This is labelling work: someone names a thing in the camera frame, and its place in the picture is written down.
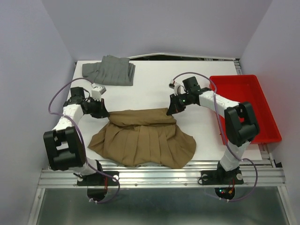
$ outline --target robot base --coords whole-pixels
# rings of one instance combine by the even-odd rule
[[[219,162],[216,170],[201,171],[198,183],[200,185],[229,185],[230,183],[233,184],[233,180],[234,184],[244,184],[240,168],[225,171]]]

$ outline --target white wall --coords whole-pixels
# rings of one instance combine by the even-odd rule
[[[76,60],[169,52],[241,57],[271,0],[42,0]]]
[[[47,105],[74,63],[40,0],[2,1],[0,33],[0,224],[24,225],[57,120]]]
[[[300,223],[300,1],[273,0],[242,58],[243,73],[258,76],[282,142],[270,148],[282,162]]]

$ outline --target brown cloth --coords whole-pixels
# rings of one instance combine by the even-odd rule
[[[166,112],[166,108],[111,112],[108,124],[93,135],[89,148],[126,166],[154,162],[182,168],[192,159],[196,141]]]

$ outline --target cable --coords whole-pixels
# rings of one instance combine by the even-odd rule
[[[70,118],[69,116],[64,115],[64,114],[62,114],[62,113],[59,113],[59,112],[51,112],[51,105],[52,105],[54,99],[58,96],[58,94],[59,94],[62,90],[64,90],[68,85],[70,85],[72,82],[77,81],[77,80],[86,80],[86,81],[89,81],[89,80],[86,79],[86,78],[80,77],[80,78],[73,79],[73,80],[71,80],[70,82],[68,82],[67,84],[65,84],[65,85],[64,85],[64,86],[63,86],[63,87],[62,87],[62,88],[61,88],[61,89],[53,96],[53,98],[51,99],[51,101],[50,101],[50,103],[49,103],[49,105],[48,105],[48,112],[49,112],[51,115],[57,115],[57,116],[65,117],[65,118],[67,118],[69,121],[71,121],[71,123],[72,123],[73,126],[75,127],[75,129],[76,129],[76,131],[77,131],[77,133],[78,133],[78,135],[79,135],[79,137],[80,137],[80,141],[81,141],[82,147],[83,147],[83,149],[85,150],[85,144],[84,144],[84,140],[83,140],[83,135],[82,135],[82,133],[81,133],[81,131],[80,131],[78,125],[74,122],[74,120],[72,120],[72,118]],[[107,199],[107,200],[104,200],[104,201],[100,201],[100,202],[98,202],[98,201],[93,201],[92,199],[90,199],[90,201],[95,202],[95,203],[107,203],[107,202],[111,201],[113,198],[115,198],[115,197],[117,196],[118,192],[120,191],[120,182],[119,182],[119,179],[116,179],[116,178],[114,178],[114,177],[111,176],[111,175],[108,175],[108,174],[106,174],[106,173],[104,173],[104,172],[101,172],[101,171],[97,170],[97,169],[94,168],[91,164],[89,164],[87,158],[85,158],[85,162],[86,162],[86,164],[87,164],[92,170],[94,170],[95,172],[101,174],[102,176],[106,176],[106,177],[108,177],[108,178],[110,178],[110,179],[116,181],[117,184],[118,184],[118,190],[115,192],[115,194],[114,194],[110,199]]]
[[[243,200],[243,199],[249,197],[253,193],[254,189],[256,188],[257,181],[258,181],[258,171],[257,171],[257,168],[256,168],[254,162],[252,160],[250,160],[249,158],[242,158],[242,159],[240,159],[237,155],[235,155],[234,152],[230,149],[230,147],[228,145],[228,142],[226,142],[226,138],[225,138],[223,126],[222,126],[220,115],[219,115],[219,112],[218,112],[217,99],[216,99],[216,96],[217,96],[217,86],[215,85],[215,83],[211,79],[209,79],[208,77],[206,77],[206,76],[204,76],[202,74],[196,73],[196,72],[185,72],[185,73],[179,74],[179,75],[175,76],[173,78],[173,80],[175,81],[176,78],[178,78],[178,77],[180,77],[182,75],[185,75],[185,74],[195,74],[195,75],[201,76],[201,77],[207,79],[214,86],[214,88],[215,88],[215,90],[214,90],[214,96],[213,96],[214,97],[214,106],[215,106],[215,111],[216,111],[216,115],[217,115],[217,122],[218,122],[218,124],[220,126],[220,131],[221,131],[222,139],[224,140],[224,143],[225,143],[228,151],[233,155],[233,157],[235,157],[238,161],[244,161],[244,160],[246,160],[246,161],[250,162],[253,165],[253,167],[254,167],[254,170],[255,170],[255,182],[254,182],[254,185],[253,185],[252,189],[245,196],[243,196],[241,198],[238,198],[238,199],[230,200],[230,202],[237,202],[237,201]]]
[[[86,90],[85,88],[83,90],[86,91],[89,94],[89,96],[87,97],[87,99],[89,99],[90,98],[90,92],[88,90]]]

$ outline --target black mounting bracket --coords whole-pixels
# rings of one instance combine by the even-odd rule
[[[201,178],[199,178],[198,183],[201,185],[229,185],[233,180],[235,184],[244,184],[240,167],[225,171],[219,162],[216,170],[201,171]]]
[[[101,164],[97,161],[97,170],[103,172]],[[105,171],[106,174],[111,176],[117,176],[119,179],[119,172],[118,171]],[[77,180],[77,186],[80,187],[89,187],[89,186],[105,186],[105,180],[107,180],[107,186],[117,186],[118,183],[113,181],[106,176],[103,176],[99,173],[94,173],[91,175],[86,175],[79,177],[82,178],[82,181]],[[106,188],[88,188],[87,189],[87,196],[89,199],[93,199],[95,201],[101,201],[105,198],[107,193]]]

